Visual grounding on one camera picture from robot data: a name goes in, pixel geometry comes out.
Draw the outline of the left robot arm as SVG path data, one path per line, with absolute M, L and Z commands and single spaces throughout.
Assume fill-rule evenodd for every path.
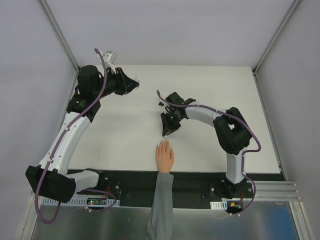
M 128 77 L 121 67 L 107 67 L 106 76 L 94 65 L 80 68 L 75 93 L 68 103 L 64 123 L 46 156 L 37 166 L 28 166 L 25 175 L 35 193 L 67 203 L 75 193 L 88 189 L 99 195 L 105 191 L 102 172 L 87 168 L 68 174 L 72 155 L 86 129 L 93 122 L 101 103 L 96 98 L 110 94 L 127 95 L 140 83 Z

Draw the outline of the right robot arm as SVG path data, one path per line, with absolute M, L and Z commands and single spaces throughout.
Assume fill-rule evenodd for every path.
M 214 192 L 227 199 L 237 197 L 242 193 L 247 180 L 244 172 L 244 156 L 249 146 L 252 134 L 240 111 L 236 107 L 219 111 L 202 106 L 193 98 L 184 100 L 177 92 L 168 97 L 160 97 L 162 135 L 174 133 L 181 127 L 181 121 L 197 120 L 215 129 L 218 143 L 226 152 L 227 170 L 225 179 L 219 183 Z

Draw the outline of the grey sleeved forearm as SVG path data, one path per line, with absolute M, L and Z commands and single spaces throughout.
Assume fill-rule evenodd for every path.
M 170 240 L 173 234 L 173 180 L 170 173 L 159 172 L 152 207 L 146 225 L 147 240 Z

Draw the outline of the mannequin hand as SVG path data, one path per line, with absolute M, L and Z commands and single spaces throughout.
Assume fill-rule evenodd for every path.
M 155 159 L 158 171 L 160 173 L 169 174 L 174 165 L 175 156 L 171 148 L 170 142 L 165 139 L 162 140 L 155 149 Z

